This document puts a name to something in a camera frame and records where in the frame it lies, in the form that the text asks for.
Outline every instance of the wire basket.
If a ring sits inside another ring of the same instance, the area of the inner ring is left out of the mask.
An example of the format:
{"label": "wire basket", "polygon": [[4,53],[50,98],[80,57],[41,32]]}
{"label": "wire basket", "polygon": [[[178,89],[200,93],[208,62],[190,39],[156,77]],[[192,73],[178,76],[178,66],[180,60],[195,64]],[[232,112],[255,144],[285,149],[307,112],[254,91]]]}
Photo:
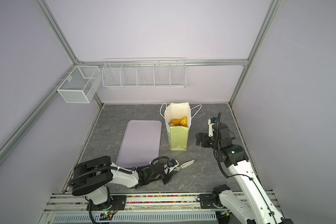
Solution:
{"label": "wire basket", "polygon": [[77,65],[57,91],[66,102],[88,104],[101,84],[101,75],[98,66]]}
{"label": "wire basket", "polygon": [[105,62],[103,86],[107,88],[185,87],[184,60]]}

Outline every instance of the black cable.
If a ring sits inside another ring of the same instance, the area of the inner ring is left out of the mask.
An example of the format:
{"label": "black cable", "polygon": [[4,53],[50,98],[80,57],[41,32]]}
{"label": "black cable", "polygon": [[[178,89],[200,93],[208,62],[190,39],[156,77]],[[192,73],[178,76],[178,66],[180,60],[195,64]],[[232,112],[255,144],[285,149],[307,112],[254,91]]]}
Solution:
{"label": "black cable", "polygon": [[251,181],[254,183],[254,185],[256,186],[257,190],[259,191],[261,197],[263,198],[263,200],[264,200],[266,206],[268,207],[268,209],[269,209],[269,211],[270,211],[270,214],[273,216],[273,219],[274,219],[274,221],[275,221],[275,224],[277,224],[276,219],[275,219],[275,217],[274,217],[274,214],[273,214],[273,212],[271,211],[271,209],[270,209],[268,203],[266,202],[266,200],[265,200],[263,194],[261,193],[260,189],[258,188],[258,186],[256,185],[256,183],[255,183],[253,180],[251,180]]}
{"label": "black cable", "polygon": [[118,171],[123,172],[123,173],[132,174],[132,171],[127,171],[127,170],[124,170],[124,169],[118,169],[118,168],[113,167],[113,166],[103,166],[103,167],[95,168],[95,169],[92,169],[90,171],[84,172],[84,173],[78,175],[77,177],[72,178],[69,182],[67,182],[67,185],[72,187],[72,183],[75,182],[76,180],[80,179],[81,177],[84,177],[86,175],[89,175],[89,174],[92,174],[92,173],[95,173],[95,172],[98,172],[98,171],[107,170],[107,169],[114,169],[114,170],[118,170]]}
{"label": "black cable", "polygon": [[167,160],[167,167],[170,167],[169,165],[169,157],[168,156],[160,156],[155,158],[154,160],[152,160],[152,162],[150,162],[151,164],[153,164],[155,161],[159,160],[159,159],[166,159]]}
{"label": "black cable", "polygon": [[230,129],[229,129],[229,132],[232,133],[233,136],[234,136],[234,137],[232,137],[231,139],[232,139],[232,140],[236,139],[235,134],[234,134]]}
{"label": "black cable", "polygon": [[[219,113],[218,113],[218,118],[216,119],[216,127],[215,127],[215,129],[216,129],[216,132],[215,132],[215,133],[216,133],[216,135],[215,135],[215,150],[218,150],[218,138],[219,138],[218,135],[219,135],[220,115],[221,115],[221,111],[219,111]],[[246,176],[246,177],[249,178],[250,181],[252,181],[252,182],[254,183],[254,185],[256,186],[257,190],[259,191],[261,197],[263,198],[263,200],[264,200],[266,206],[268,207],[268,209],[269,209],[271,215],[273,216],[273,219],[274,219],[274,221],[275,221],[275,224],[277,224],[276,219],[275,219],[275,217],[274,217],[274,215],[273,215],[273,213],[272,213],[272,211],[271,211],[271,209],[270,209],[268,203],[266,202],[266,200],[265,200],[263,194],[260,192],[260,189],[258,188],[258,186],[256,185],[256,183],[253,181],[253,178],[251,178],[251,177],[249,177],[248,175],[245,175],[245,174],[234,174],[234,175],[229,176],[228,174],[226,174],[226,173],[224,172],[223,168],[221,167],[220,160],[219,160],[219,156],[218,156],[216,153],[214,153],[214,154],[215,154],[215,159],[216,159],[216,161],[218,162],[218,167],[219,167],[219,169],[220,169],[220,172],[224,175],[224,177],[229,178],[229,177],[234,177],[234,176]]]}
{"label": "black cable", "polygon": [[86,199],[86,201],[88,201],[88,215],[90,216],[90,220],[91,220],[91,222],[93,223],[93,224],[98,224],[95,220],[94,220],[94,218],[93,218],[93,216],[92,216],[92,213],[91,213],[91,204],[93,204],[94,202],[90,199],[90,200],[88,200],[86,197],[85,197],[85,199]]}
{"label": "black cable", "polygon": [[143,169],[143,168],[147,168],[150,165],[145,165],[145,166],[138,166],[138,167],[131,167],[131,168],[125,168],[125,169],[131,169],[131,170],[136,170],[136,169]]}

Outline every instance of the plastic tray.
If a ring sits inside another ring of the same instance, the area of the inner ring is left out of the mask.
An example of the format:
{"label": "plastic tray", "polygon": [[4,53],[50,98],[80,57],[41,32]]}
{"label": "plastic tray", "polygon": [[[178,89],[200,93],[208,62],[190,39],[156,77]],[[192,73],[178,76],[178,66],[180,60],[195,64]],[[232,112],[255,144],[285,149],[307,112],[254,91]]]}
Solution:
{"label": "plastic tray", "polygon": [[148,165],[159,155],[162,122],[131,120],[127,124],[116,164],[120,167]]}

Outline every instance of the metal rail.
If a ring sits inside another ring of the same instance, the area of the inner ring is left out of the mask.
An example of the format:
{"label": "metal rail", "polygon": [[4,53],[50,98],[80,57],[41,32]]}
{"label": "metal rail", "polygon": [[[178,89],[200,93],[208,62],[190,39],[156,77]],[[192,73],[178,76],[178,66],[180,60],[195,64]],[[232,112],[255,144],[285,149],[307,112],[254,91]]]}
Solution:
{"label": "metal rail", "polygon": [[[249,205],[248,198],[243,192],[233,192],[244,204]],[[197,202],[197,196],[201,192],[175,192],[175,193],[129,193],[111,194],[126,195],[125,210],[118,211],[117,215],[125,216],[130,214],[159,214],[164,212],[189,212],[197,214],[202,211],[226,211],[226,208],[202,209]],[[273,191],[266,191],[267,196],[273,205],[280,210],[279,203]],[[39,224],[54,223],[56,215],[86,215],[87,201],[84,196],[74,196],[72,194],[52,195]]]}
{"label": "metal rail", "polygon": [[[82,62],[80,65],[91,65],[102,67],[105,62]],[[166,63],[184,62],[186,66],[216,66],[216,65],[247,65],[249,62],[247,59],[208,59],[208,60],[164,60]],[[114,63],[121,64],[147,64],[147,63],[159,63],[158,60],[122,60],[114,61]]]}
{"label": "metal rail", "polygon": [[258,51],[263,44],[264,38],[266,34],[269,31],[269,28],[271,26],[271,23],[273,22],[276,13],[278,12],[280,6],[281,6],[282,0],[272,0],[268,9],[268,12],[266,13],[263,25],[260,28],[260,31],[258,33],[258,36],[255,40],[255,43],[253,45],[253,48],[251,49],[251,52],[248,57],[248,64],[244,67],[242,74],[240,75],[239,81],[237,82],[237,85],[234,89],[234,92],[230,98],[229,104],[233,105],[237,95],[242,87],[242,84],[244,83],[244,80],[246,78],[246,75],[248,74],[251,65],[253,64],[256,55],[258,54]]}
{"label": "metal rail", "polygon": [[[72,64],[77,65],[80,64],[81,61],[76,57],[75,52],[71,48],[70,44],[68,43],[65,35],[63,34],[60,26],[58,25],[56,19],[54,18],[49,6],[47,5],[45,0],[32,0],[34,5],[36,6],[37,10],[40,12],[42,18],[49,26],[50,30],[54,34],[57,42],[62,47],[63,51],[67,55],[68,59],[72,62]],[[96,101],[97,105],[101,108],[103,103],[100,100],[97,93],[94,94],[94,100]]]}
{"label": "metal rail", "polygon": [[[72,65],[67,72],[62,76],[55,86],[61,85],[63,80],[67,78],[70,72],[73,70]],[[30,130],[33,124],[40,118],[41,114],[46,110],[46,108],[51,104],[51,102],[58,95],[57,87],[53,87],[45,97],[36,105],[36,107],[26,116],[26,118],[20,123],[18,127],[10,134],[10,136],[4,141],[0,146],[0,166],[5,161],[5,159],[10,155],[12,150],[21,141],[21,139]]]}
{"label": "metal rail", "polygon": [[62,186],[62,188],[61,188],[60,194],[64,194],[64,193],[66,193],[67,189],[69,188],[69,187],[67,186],[67,182],[68,182],[68,181],[72,178],[72,176],[73,176],[73,170],[74,170],[74,167],[81,161],[82,155],[83,155],[83,153],[84,153],[85,150],[86,150],[87,144],[88,144],[88,142],[89,142],[89,140],[90,140],[90,138],[91,138],[91,135],[92,135],[92,133],[93,133],[93,131],[94,131],[94,128],[95,128],[95,126],[96,126],[96,123],[97,123],[97,121],[98,121],[98,119],[99,119],[99,116],[101,115],[101,112],[102,112],[102,110],[104,109],[104,107],[105,107],[105,106],[103,105],[103,107],[101,107],[101,108],[98,109],[97,114],[96,114],[96,116],[94,117],[94,121],[93,121],[93,123],[91,124],[90,130],[88,131],[88,133],[87,133],[87,135],[86,135],[86,138],[85,138],[85,141],[84,141],[84,143],[83,143],[83,145],[82,145],[82,147],[81,147],[81,150],[80,150],[80,152],[78,153],[78,156],[77,156],[77,158],[76,158],[76,160],[75,160],[75,163],[73,164],[73,166],[72,166],[72,168],[71,168],[70,174],[69,174],[68,177],[66,178],[66,181],[64,182],[64,184],[63,184],[63,186]]}

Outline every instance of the gray marble surface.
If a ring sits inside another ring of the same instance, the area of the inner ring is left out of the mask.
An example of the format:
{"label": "gray marble surface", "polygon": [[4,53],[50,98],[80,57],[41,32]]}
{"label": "gray marble surface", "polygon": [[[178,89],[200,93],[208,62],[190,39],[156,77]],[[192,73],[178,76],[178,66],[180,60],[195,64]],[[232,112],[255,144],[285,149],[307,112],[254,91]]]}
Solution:
{"label": "gray marble surface", "polygon": [[237,137],[234,144],[242,144],[234,120],[227,104],[203,104],[202,109],[193,118],[189,129],[187,151],[171,151],[164,119],[159,114],[161,105],[105,105],[98,119],[94,132],[82,155],[81,162],[100,156],[109,155],[112,162],[116,162],[123,136],[130,120],[160,120],[162,122],[161,145],[159,156],[168,156],[176,159],[180,164],[192,159],[195,163],[181,169],[164,185],[162,180],[151,182],[140,189],[130,189],[123,185],[107,184],[111,193],[129,192],[205,192],[220,184],[228,185],[232,191],[241,191],[235,178],[226,179],[220,172],[211,148],[195,145],[195,134],[208,130],[208,119],[217,116],[222,111],[221,122],[228,125]]}

